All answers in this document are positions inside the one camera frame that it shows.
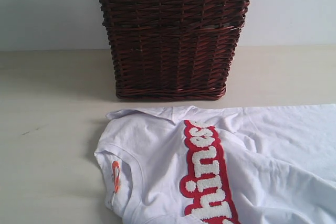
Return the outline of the white t-shirt red lettering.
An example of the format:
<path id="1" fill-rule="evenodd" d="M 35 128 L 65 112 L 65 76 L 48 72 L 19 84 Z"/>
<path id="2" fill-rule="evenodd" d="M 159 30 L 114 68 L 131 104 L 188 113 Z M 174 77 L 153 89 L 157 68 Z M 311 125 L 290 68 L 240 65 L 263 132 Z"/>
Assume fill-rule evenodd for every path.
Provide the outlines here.
<path id="1" fill-rule="evenodd" d="M 335 105 L 129 109 L 95 157 L 124 223 L 335 223 Z"/>

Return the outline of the dark brown wicker basket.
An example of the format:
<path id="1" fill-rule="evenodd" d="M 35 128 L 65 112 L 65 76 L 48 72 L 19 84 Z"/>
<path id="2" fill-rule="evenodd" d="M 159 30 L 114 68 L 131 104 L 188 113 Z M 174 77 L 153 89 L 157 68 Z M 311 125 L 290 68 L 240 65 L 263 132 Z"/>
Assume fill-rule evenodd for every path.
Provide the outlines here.
<path id="1" fill-rule="evenodd" d="M 99 0 L 119 99 L 217 100 L 250 0 Z"/>

